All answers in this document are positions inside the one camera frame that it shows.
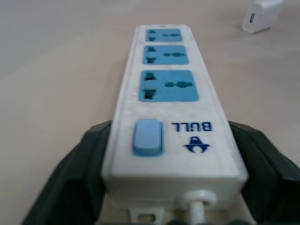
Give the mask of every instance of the socket hole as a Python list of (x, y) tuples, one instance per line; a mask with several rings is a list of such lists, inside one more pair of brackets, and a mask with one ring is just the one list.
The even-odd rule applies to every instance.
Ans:
[(148, 37), (149, 41), (154, 41), (156, 39), (156, 37)]
[(183, 53), (179, 53), (179, 52), (175, 52), (172, 54), (172, 56), (183, 56), (184, 54)]
[(147, 52), (156, 52), (154, 47), (148, 47)]
[(193, 85), (191, 82), (178, 81), (177, 83), (167, 82), (167, 83), (165, 83), (165, 86), (168, 88), (172, 88), (174, 86), (177, 86), (179, 88), (186, 88), (186, 87), (191, 87)]
[(190, 83), (190, 82), (185, 82), (185, 81), (178, 81), (178, 82), (176, 83), (176, 86), (179, 87), (179, 88), (186, 88), (186, 87), (192, 86), (192, 83)]
[(144, 99), (153, 99), (156, 90), (144, 89)]
[(154, 214), (140, 214), (137, 219), (140, 223), (154, 223), (156, 216)]
[(185, 54), (183, 53), (180, 53), (180, 52), (174, 52), (172, 54), (170, 53), (164, 53), (164, 56), (175, 56), (175, 57), (178, 57), (178, 56), (184, 56)]
[(167, 83), (165, 83), (165, 86), (168, 87), (168, 88), (172, 88), (172, 87), (174, 87), (174, 83), (173, 82), (167, 82)]
[(155, 78), (155, 76), (154, 76), (153, 73), (147, 72), (144, 80), (146, 80), (146, 81), (152, 81), (152, 80), (156, 80), (156, 78)]
[(147, 63), (154, 63), (154, 61), (156, 60), (156, 58), (147, 57), (146, 60), (147, 60)]

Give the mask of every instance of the beige desk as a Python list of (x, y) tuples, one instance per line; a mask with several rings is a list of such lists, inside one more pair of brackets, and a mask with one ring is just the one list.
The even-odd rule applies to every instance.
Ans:
[[(84, 131), (112, 119), (140, 24), (189, 25), (228, 119), (300, 164), (300, 1), (287, 0), (276, 27), (256, 35), (241, 30), (246, 9), (246, 0), (2, 1), (0, 224), (19, 224)], [(105, 222), (127, 218), (105, 211)]]

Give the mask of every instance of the electrical outlet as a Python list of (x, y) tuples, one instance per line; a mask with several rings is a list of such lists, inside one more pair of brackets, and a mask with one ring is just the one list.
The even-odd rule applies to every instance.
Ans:
[[(156, 42), (148, 33), (160, 29), (179, 29), (182, 41)], [(226, 210), (239, 195), (247, 171), (188, 26), (136, 30), (113, 121), (101, 176), (132, 223), (151, 214), (161, 225), (164, 209), (187, 199)]]
[(146, 31), (147, 42), (182, 41), (180, 29), (149, 29)]
[(146, 65), (184, 65), (188, 64), (188, 57), (183, 45), (147, 45), (142, 62)]
[(189, 70), (144, 70), (139, 100), (142, 102), (193, 102), (199, 96)]

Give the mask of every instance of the power strip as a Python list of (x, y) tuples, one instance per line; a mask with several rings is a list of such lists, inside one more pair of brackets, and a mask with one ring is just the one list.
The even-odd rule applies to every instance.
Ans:
[(199, 223), (239, 195), (247, 171), (188, 26), (136, 30), (101, 175), (132, 222), (189, 208)]

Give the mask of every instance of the power switch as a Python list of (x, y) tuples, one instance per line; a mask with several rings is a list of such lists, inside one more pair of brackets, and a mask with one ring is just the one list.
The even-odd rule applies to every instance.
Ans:
[(139, 120), (135, 125), (133, 153), (155, 157), (163, 153), (163, 124), (154, 119)]

